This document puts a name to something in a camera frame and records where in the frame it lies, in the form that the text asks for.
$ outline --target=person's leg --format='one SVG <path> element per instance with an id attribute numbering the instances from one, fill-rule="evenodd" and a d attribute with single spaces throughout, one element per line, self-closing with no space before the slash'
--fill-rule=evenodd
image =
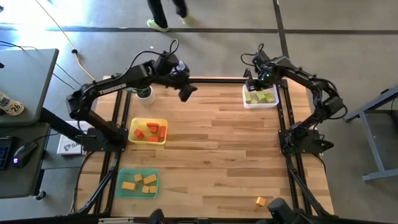
<path id="1" fill-rule="evenodd" d="M 177 8 L 177 14 L 184 18 L 188 15 L 187 5 L 185 4 L 185 0 L 173 0 L 175 7 Z"/>
<path id="2" fill-rule="evenodd" d="M 154 17 L 154 19 L 149 19 L 147 21 L 147 24 L 149 27 L 152 27 L 154 25 L 159 26 L 159 28 L 161 29 L 167 29 L 168 25 L 167 25 L 167 19 L 164 15 L 164 11 L 163 11 L 163 6 L 160 0 L 148 0 L 148 6 L 150 11 L 152 12 L 152 15 Z"/>

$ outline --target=gray floor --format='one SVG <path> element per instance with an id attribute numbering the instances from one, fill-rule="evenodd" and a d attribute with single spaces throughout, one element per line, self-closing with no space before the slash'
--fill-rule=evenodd
<path id="1" fill-rule="evenodd" d="M 93 27 L 145 27 L 150 12 L 140 0 L 52 0 L 41 1 L 61 25 Z M 170 27 L 185 27 L 174 13 L 171 1 L 163 1 Z M 271 0 L 187 0 L 197 19 L 195 27 L 276 29 Z M 279 0 L 285 29 L 398 29 L 398 2 L 394 0 Z M 0 39 L 38 48 L 58 48 L 60 64 L 79 82 L 90 79 L 80 70 L 61 32 L 40 31 L 53 26 L 34 1 L 4 1 L 0 22 L 18 25 L 19 31 L 0 31 Z M 68 32 L 82 54 L 82 64 L 96 78 L 122 72 L 140 50 L 167 49 L 180 40 L 178 57 L 192 75 L 240 77 L 245 66 L 239 56 L 265 43 L 270 56 L 281 54 L 278 34 L 255 33 L 168 33 L 154 32 Z M 398 83 L 395 63 L 398 35 L 286 35 L 290 58 L 319 77 L 331 80 L 350 111 L 381 91 Z M 153 58 L 143 55 L 139 61 Z M 78 88 L 56 68 L 55 73 Z M 45 107 L 68 119 L 64 99 L 73 92 L 52 79 Z M 376 171 L 370 147 L 359 121 L 326 121 L 319 126 L 335 147 L 325 153 L 328 183 L 335 213 L 345 218 L 398 223 L 398 179 L 365 184 L 361 174 Z M 66 214 L 72 200 L 77 169 L 46 171 L 42 188 L 48 197 L 0 200 L 0 219 Z M 21 208 L 19 213 L 13 207 Z"/>

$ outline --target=person's foot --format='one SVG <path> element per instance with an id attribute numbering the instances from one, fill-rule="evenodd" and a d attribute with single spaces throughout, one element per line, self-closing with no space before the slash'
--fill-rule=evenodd
<path id="1" fill-rule="evenodd" d="M 157 31 L 161 31 L 161 32 L 169 31 L 169 28 L 161 28 L 159 25 L 156 24 L 155 20 L 153 20 L 153 19 L 148 19 L 147 25 L 149 26 L 149 28 L 157 30 Z"/>
<path id="2" fill-rule="evenodd" d="M 184 18 L 181 17 L 182 23 L 185 25 L 192 25 L 193 23 L 193 17 L 191 15 L 187 14 Z"/>

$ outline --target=yellow block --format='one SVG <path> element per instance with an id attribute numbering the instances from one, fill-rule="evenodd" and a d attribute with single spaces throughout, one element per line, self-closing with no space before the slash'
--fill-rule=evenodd
<path id="1" fill-rule="evenodd" d="M 122 189 L 135 190 L 137 185 L 135 183 L 123 182 Z"/>
<path id="2" fill-rule="evenodd" d="M 150 186 L 149 193 L 156 193 L 156 186 Z"/>
<path id="3" fill-rule="evenodd" d="M 265 206 L 266 205 L 266 199 L 262 197 L 258 197 L 256 200 L 256 204 L 258 206 Z"/>
<path id="4" fill-rule="evenodd" d="M 145 185 L 144 185 L 144 186 L 142 187 L 142 192 L 144 192 L 144 193 L 147 193 L 147 194 L 148 194 L 148 193 L 149 193 L 149 189 L 150 189 L 150 187 L 149 187 L 149 186 L 145 186 Z"/>
<path id="5" fill-rule="evenodd" d="M 141 174 L 136 174 L 136 175 L 134 175 L 134 180 L 135 180 L 136 182 L 142 181 L 142 175 L 141 175 Z"/>
<path id="6" fill-rule="evenodd" d="M 144 184 L 150 184 L 152 182 L 155 182 L 156 180 L 157 180 L 156 174 L 153 174 L 144 178 Z"/>

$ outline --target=wooden tabletop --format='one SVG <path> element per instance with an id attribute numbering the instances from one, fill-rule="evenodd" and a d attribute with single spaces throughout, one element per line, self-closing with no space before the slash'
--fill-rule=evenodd
<path id="1" fill-rule="evenodd" d="M 291 80 L 288 83 L 295 120 L 303 121 L 311 113 L 306 90 Z M 261 218 L 271 215 L 266 207 L 256 208 L 258 196 L 266 198 L 266 203 L 284 198 L 291 205 L 276 107 L 245 109 L 242 84 L 195 86 L 198 90 L 186 103 L 179 100 L 178 91 L 157 85 L 152 86 L 156 100 L 150 106 L 142 106 L 132 97 L 127 127 L 136 117 L 166 119 L 167 141 L 164 146 L 128 142 L 119 168 L 159 170 L 159 193 L 155 199 L 115 196 L 112 216 L 148 217 L 161 208 L 166 217 Z M 96 112 L 106 120 L 111 120 L 115 98 L 113 93 L 98 100 Z M 98 185 L 103 156 L 93 154 L 83 168 L 78 208 Z M 325 210 L 333 213 L 321 162 L 312 155 L 302 157 L 309 189 Z M 102 208 L 108 188 L 105 192 Z M 301 191 L 298 195 L 303 208 Z"/>

